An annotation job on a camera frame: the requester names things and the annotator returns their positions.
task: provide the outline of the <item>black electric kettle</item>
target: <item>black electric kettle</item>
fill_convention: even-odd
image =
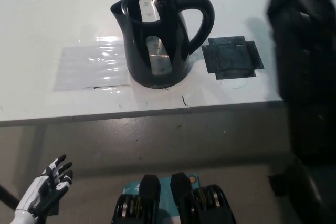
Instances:
[[[198,9],[201,27],[189,41],[182,11]],[[210,34],[210,0],[121,0],[111,7],[123,32],[128,70],[139,84],[167,88],[188,74],[188,59]]]

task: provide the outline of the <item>robot finger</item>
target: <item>robot finger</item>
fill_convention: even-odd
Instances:
[[[65,159],[67,158],[67,155],[63,154],[62,156],[60,156],[59,158],[55,159],[50,165],[49,168],[51,168],[51,170],[55,170],[59,164],[61,162],[63,162]]]
[[[53,176],[53,172],[57,169],[57,167],[59,166],[59,164],[61,162],[63,162],[65,159],[67,158],[67,155],[62,155],[59,158],[55,159],[42,173],[42,175],[47,175],[49,176],[50,179],[54,179],[52,178]]]
[[[65,165],[62,165],[59,169],[55,170],[53,173],[54,179],[60,176],[65,170],[69,169],[72,166],[72,162],[69,162]]]
[[[59,184],[60,182],[69,182],[69,184],[72,184],[72,178],[73,178],[73,172],[71,170],[66,171],[65,173],[58,176],[58,178],[55,179],[55,184]]]

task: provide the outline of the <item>kettle water window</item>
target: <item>kettle water window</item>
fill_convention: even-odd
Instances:
[[[151,62],[152,74],[161,76],[172,72],[172,64],[169,55],[157,36],[149,36],[146,39],[149,58]]]
[[[140,12],[143,22],[160,20],[158,9],[153,0],[139,0]]]

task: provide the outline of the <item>white table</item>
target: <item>white table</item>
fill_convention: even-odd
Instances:
[[[0,0],[0,125],[189,113],[280,101],[265,19],[267,0],[211,0],[216,20],[210,37],[244,35],[254,40],[265,65],[255,78],[216,80],[201,58],[168,90],[148,89],[130,79],[130,86],[55,91],[65,47],[83,37],[122,36],[110,12],[117,1]],[[193,37],[201,14],[188,10],[184,16]]]

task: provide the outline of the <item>robotic hand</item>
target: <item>robotic hand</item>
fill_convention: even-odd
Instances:
[[[61,165],[63,155],[52,162],[30,185],[15,210],[12,224],[45,223],[50,209],[61,200],[72,184],[72,163]]]

